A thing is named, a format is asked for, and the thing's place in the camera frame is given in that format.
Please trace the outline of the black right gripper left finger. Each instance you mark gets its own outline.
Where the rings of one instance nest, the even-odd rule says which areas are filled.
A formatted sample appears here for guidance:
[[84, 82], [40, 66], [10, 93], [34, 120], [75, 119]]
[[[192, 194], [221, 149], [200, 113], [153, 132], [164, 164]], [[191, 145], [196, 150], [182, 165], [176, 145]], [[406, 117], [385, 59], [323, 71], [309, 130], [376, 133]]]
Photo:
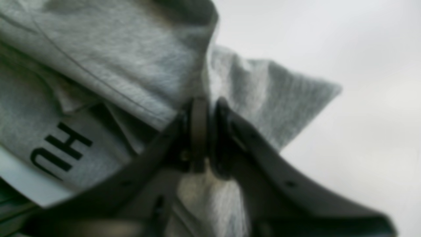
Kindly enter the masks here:
[[181, 178], [206, 169], [209, 103], [196, 97], [112, 177], [29, 217], [30, 237], [162, 237]]

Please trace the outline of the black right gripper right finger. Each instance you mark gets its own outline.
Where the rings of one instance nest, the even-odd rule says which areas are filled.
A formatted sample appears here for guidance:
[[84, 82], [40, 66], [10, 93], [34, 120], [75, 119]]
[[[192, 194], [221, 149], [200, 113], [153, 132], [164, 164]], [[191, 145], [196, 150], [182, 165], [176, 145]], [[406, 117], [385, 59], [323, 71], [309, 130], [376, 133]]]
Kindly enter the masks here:
[[240, 187], [251, 237], [395, 237], [387, 215], [305, 176], [261, 133], [217, 100], [211, 166]]

